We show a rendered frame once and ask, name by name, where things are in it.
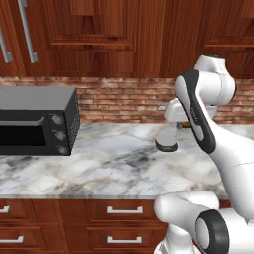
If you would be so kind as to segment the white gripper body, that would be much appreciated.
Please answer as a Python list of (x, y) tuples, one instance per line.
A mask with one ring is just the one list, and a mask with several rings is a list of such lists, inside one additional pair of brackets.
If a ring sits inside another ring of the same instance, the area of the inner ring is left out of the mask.
[(162, 128), (155, 138), (157, 149), (162, 152), (175, 152), (178, 148), (176, 132), (177, 128), (174, 125), (167, 125)]

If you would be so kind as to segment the wooden drawer front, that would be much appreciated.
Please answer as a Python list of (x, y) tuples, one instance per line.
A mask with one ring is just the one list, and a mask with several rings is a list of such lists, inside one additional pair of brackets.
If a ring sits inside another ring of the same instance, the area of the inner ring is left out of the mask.
[(17, 239), (19, 236), (24, 236), (22, 244), (0, 244), (0, 251), (64, 252), (56, 225), (0, 228), (0, 239)]
[[(154, 226), (160, 224), (149, 199), (63, 199), (60, 209), (67, 225), (95, 226)], [(114, 209), (136, 209), (143, 206), (143, 214), (108, 214)]]
[(57, 203), (50, 199), (0, 199), (0, 209), (10, 206), (9, 213), (0, 213), (0, 227), (61, 225)]
[[(155, 247), (165, 237), (165, 226), (85, 226), (70, 225), (65, 228), (70, 254), (153, 254)], [(142, 244), (108, 244), (107, 236), (114, 239), (142, 237)]]

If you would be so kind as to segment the black toaster oven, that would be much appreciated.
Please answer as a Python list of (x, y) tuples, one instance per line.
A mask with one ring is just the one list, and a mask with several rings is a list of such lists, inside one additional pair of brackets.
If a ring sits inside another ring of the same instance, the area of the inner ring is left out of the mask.
[[(53, 152), (45, 156), (71, 155), (80, 127), (77, 91), (74, 87), (0, 86), (0, 110), (45, 111), (53, 142)], [(51, 119), (53, 115), (61, 116), (63, 124), (55, 124)], [(56, 131), (64, 132), (65, 139), (57, 139)], [(67, 147), (68, 154), (60, 154), (58, 146)]]

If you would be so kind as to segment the toaster oven glass door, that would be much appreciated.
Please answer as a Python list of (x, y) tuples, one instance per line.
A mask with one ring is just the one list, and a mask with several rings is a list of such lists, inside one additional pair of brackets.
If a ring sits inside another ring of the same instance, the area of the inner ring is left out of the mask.
[(50, 155), (53, 142), (48, 114), (38, 110), (0, 110), (0, 121), (35, 121), (40, 126), (0, 126), (0, 155)]

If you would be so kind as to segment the wide wooden wall cupboard door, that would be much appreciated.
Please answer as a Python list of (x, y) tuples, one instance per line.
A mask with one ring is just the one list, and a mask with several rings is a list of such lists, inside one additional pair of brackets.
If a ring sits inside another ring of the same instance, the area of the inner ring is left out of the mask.
[(166, 0), (8, 0), (26, 76), (157, 77)]

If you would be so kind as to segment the narrow wooden wall cupboard door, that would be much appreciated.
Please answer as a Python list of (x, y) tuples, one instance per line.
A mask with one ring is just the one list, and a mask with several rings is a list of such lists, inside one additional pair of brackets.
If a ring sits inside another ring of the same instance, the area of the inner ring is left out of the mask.
[(8, 0), (0, 0), (0, 27), (8, 34), (13, 52), (13, 60), (6, 63), (0, 46), (0, 76), (23, 76), (25, 69)]

